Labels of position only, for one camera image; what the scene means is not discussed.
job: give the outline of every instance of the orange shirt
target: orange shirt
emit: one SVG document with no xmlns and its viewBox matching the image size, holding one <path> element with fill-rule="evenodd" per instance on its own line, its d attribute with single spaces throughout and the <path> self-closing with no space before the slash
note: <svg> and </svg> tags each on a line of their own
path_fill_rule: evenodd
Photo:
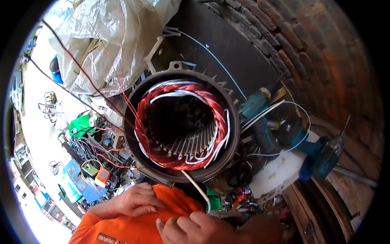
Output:
<svg viewBox="0 0 390 244">
<path fill-rule="evenodd" d="M 156 228 L 157 218 L 166 222 L 171 217 L 189 216 L 192 212 L 204 211 L 198 201 L 178 188 L 154 185 L 153 189 L 157 198 L 166 204 L 166 209 L 159 208 L 158 213 L 139 217 L 121 215 L 116 219 L 101 219 L 87 212 L 69 243 L 160 244 L 163 241 Z"/>
</svg>

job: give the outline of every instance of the hand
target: hand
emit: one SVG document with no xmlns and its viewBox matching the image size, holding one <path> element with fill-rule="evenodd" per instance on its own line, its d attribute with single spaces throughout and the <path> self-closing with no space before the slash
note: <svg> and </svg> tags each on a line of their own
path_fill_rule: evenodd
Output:
<svg viewBox="0 0 390 244">
<path fill-rule="evenodd" d="M 166 208 L 148 183 L 134 185 L 112 200 L 115 201 L 117 213 L 131 217 L 157 212 L 157 207 Z"/>
<path fill-rule="evenodd" d="M 157 219 L 156 225 L 165 244 L 246 243 L 245 237 L 230 224 L 203 212 L 170 218 L 166 223 Z"/>
</svg>

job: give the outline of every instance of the plastic sheet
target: plastic sheet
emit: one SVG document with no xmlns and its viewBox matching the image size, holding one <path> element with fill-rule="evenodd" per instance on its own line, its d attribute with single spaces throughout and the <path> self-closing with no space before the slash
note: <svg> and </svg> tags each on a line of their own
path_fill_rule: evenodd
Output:
<svg viewBox="0 0 390 244">
<path fill-rule="evenodd" d="M 179 9 L 181 0 L 86 0 L 77 6 L 55 32 L 64 46 L 105 97 L 127 90 L 147 67 L 148 55 L 165 24 Z M 99 40 L 103 41 L 110 54 Z M 80 73 L 52 35 L 50 45 L 58 53 L 64 88 L 76 94 L 102 98 Z"/>
</svg>

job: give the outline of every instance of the white car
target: white car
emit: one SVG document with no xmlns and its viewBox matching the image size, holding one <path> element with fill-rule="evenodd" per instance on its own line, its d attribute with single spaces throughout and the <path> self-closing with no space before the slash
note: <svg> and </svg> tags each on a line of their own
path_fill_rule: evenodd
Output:
<svg viewBox="0 0 390 244">
<path fill-rule="evenodd" d="M 20 115 L 22 114 L 22 94 L 23 94 L 23 83 L 22 83 L 22 73 L 21 71 L 15 72 L 14 80 L 12 82 L 12 102 Z"/>
</svg>

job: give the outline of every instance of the cable bundle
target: cable bundle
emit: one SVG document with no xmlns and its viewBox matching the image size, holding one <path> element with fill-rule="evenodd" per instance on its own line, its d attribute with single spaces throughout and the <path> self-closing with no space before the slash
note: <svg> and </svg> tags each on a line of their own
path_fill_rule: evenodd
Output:
<svg viewBox="0 0 390 244">
<path fill-rule="evenodd" d="M 146 129 L 143 126 L 148 119 L 147 112 L 156 100 L 163 97 L 182 96 L 198 98 L 210 107 L 214 116 L 215 131 L 210 144 L 193 155 L 184 155 L 182 152 L 172 154 L 159 143 L 148 138 Z M 197 82 L 170 80 L 153 86 L 139 102 L 137 114 L 134 132 L 140 148 L 145 156 L 160 167 L 169 167 L 175 170 L 194 170 L 207 167 L 210 162 L 217 158 L 219 151 L 224 145 L 226 148 L 229 140 L 229 110 L 223 109 L 220 100 L 208 88 Z"/>
</svg>

